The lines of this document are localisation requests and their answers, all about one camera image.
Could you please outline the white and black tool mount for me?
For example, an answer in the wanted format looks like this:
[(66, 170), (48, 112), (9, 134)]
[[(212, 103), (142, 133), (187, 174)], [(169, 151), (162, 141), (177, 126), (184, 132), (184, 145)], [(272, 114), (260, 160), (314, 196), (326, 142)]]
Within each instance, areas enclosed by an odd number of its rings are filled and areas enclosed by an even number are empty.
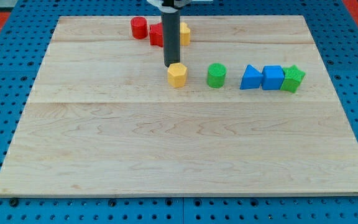
[(147, 2), (158, 8), (161, 12), (177, 12), (190, 4), (192, 0), (147, 0)]

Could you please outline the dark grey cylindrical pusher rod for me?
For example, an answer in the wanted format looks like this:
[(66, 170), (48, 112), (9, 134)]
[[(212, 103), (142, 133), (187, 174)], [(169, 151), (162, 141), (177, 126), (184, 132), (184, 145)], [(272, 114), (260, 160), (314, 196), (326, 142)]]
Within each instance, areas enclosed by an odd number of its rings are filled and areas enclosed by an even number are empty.
[(180, 11), (161, 14), (163, 29), (163, 60), (169, 67), (180, 62)]

